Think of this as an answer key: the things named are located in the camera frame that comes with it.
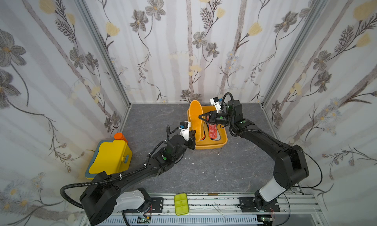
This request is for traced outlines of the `wide yellow fuzzy insole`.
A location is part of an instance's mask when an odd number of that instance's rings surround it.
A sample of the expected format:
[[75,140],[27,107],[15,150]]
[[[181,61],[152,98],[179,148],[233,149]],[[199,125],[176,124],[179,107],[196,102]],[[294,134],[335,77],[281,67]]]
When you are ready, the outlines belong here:
[[203,114],[203,109],[198,100],[193,100],[189,107],[189,118],[192,130],[195,133],[195,142],[198,143],[203,136],[203,121],[199,118]]

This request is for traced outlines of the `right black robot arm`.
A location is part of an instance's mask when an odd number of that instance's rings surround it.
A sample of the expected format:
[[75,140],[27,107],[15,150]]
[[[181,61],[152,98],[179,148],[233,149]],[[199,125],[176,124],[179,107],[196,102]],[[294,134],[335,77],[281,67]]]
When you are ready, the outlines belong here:
[[258,211],[275,205],[278,196],[309,176],[303,149],[299,145],[291,146],[279,141],[244,118],[238,100],[229,101],[225,112],[211,111],[198,115],[198,118],[207,124],[229,127],[234,137],[254,143],[275,162],[272,179],[254,194],[253,205]]

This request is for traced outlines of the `red white patterned insole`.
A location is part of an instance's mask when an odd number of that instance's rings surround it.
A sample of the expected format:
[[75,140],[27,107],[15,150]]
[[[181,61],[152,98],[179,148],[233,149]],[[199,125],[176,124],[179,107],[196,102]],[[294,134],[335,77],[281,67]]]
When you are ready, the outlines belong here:
[[217,126],[215,124],[207,123],[207,127],[209,130],[209,137],[211,140],[218,141],[219,140],[219,133]]

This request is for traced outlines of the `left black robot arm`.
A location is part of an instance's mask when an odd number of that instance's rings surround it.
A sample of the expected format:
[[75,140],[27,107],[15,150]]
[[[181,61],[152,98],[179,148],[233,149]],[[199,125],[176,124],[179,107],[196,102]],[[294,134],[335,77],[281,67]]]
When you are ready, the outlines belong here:
[[[101,172],[95,176],[91,182],[73,183],[63,186],[60,189],[60,195],[70,204],[81,208],[85,211],[91,225],[96,226],[114,212],[117,205],[117,199],[129,190],[133,185],[144,180],[159,176],[172,167],[183,158],[187,149],[195,149],[196,131],[188,132],[188,137],[180,134],[162,141],[158,146],[165,144],[156,153],[150,153],[145,163],[138,167],[129,169],[116,174],[107,175]],[[80,201],[73,200],[65,192],[67,189],[85,187],[85,191],[80,196]]]

